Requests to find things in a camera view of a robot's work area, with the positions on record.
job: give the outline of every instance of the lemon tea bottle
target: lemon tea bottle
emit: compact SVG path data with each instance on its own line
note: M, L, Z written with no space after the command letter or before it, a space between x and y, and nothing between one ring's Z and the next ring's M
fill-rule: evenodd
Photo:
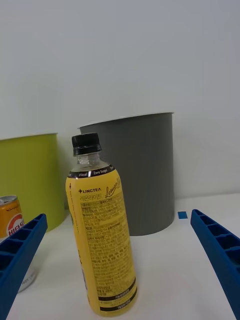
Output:
M66 194L88 301L101 316L120 315L137 296L121 179L101 160L97 133L73 136L72 145Z

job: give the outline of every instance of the white table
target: white table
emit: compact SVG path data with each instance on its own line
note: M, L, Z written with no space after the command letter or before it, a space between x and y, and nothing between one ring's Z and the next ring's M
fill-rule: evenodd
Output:
M234 320L222 287L190 225L199 209L240 237L240 194L179 199L187 211L165 230L131 237L138 298L120 320ZM8 320L96 320L89 307L70 217L37 251L35 282L19 293Z

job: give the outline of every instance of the gray bucket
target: gray bucket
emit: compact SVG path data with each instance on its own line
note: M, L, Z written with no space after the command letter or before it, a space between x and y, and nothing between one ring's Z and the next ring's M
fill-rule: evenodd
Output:
M80 130L98 133L102 159L120 175L130 235L168 227L174 220L172 113L121 118Z

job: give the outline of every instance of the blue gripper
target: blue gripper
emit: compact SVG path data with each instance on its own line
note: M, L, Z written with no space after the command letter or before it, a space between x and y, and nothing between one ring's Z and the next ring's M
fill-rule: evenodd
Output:
M0 243L0 320L6 320L47 228L42 213Z

